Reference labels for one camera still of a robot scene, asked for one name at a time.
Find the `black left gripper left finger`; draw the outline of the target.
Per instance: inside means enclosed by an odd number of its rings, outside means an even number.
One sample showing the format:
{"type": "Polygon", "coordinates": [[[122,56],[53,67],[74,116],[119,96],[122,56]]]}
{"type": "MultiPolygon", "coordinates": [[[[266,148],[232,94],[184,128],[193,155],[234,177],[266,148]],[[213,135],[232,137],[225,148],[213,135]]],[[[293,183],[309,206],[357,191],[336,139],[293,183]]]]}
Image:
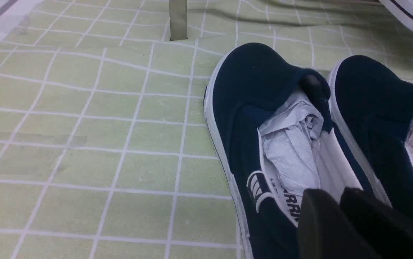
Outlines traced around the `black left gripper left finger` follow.
{"type": "Polygon", "coordinates": [[[297,226],[301,259],[379,259],[333,197],[306,189],[297,226]]]}

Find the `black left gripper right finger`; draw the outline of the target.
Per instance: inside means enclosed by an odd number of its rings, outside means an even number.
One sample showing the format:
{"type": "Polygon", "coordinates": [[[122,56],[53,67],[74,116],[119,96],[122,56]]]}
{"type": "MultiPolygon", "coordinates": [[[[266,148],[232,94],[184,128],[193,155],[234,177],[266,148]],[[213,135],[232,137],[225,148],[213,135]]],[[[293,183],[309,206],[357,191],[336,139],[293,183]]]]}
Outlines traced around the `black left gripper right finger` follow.
{"type": "Polygon", "coordinates": [[[413,220],[353,187],[344,189],[340,208],[382,259],[413,259],[413,220]]]}

